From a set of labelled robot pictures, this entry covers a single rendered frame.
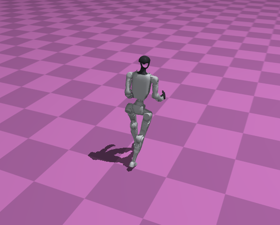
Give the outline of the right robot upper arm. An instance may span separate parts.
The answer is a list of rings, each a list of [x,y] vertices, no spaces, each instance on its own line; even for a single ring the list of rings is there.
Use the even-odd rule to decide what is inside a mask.
[[[159,88],[159,79],[156,76],[151,75],[151,83],[152,83],[152,95],[151,97],[154,99],[157,99],[157,94],[158,94],[158,88]]]

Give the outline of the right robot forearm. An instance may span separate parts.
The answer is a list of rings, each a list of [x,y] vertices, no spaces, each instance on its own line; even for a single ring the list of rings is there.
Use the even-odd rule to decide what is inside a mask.
[[[163,96],[161,97],[159,94],[157,94],[157,99],[155,100],[158,102],[162,102],[162,100],[164,100],[164,97]]]

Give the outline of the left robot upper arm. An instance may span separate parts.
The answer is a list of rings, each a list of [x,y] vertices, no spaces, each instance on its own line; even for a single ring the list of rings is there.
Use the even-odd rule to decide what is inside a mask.
[[[132,90],[130,89],[131,84],[132,84],[132,75],[134,72],[128,72],[126,75],[126,89],[125,89],[125,94],[131,95]]]

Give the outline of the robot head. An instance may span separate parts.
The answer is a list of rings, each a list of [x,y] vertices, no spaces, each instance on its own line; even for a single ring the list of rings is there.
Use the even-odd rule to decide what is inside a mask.
[[[150,58],[148,56],[141,56],[139,58],[139,62],[141,64],[141,69],[139,72],[137,72],[138,74],[141,74],[141,75],[147,75],[146,73],[146,69],[148,68],[149,64],[150,64]],[[142,64],[146,64],[148,63],[148,66],[147,67],[143,67]]]

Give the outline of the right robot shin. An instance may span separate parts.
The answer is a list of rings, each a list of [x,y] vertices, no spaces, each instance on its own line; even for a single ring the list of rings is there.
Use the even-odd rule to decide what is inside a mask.
[[[134,146],[134,154],[133,154],[133,158],[132,158],[132,162],[134,161],[134,163],[135,163],[135,161],[136,161],[136,158],[137,158],[138,153],[139,153],[140,150],[141,150],[141,147],[142,147],[142,145],[143,145],[143,142],[144,142],[144,137],[141,138],[140,143],[138,143],[138,142],[135,143],[135,146]]]

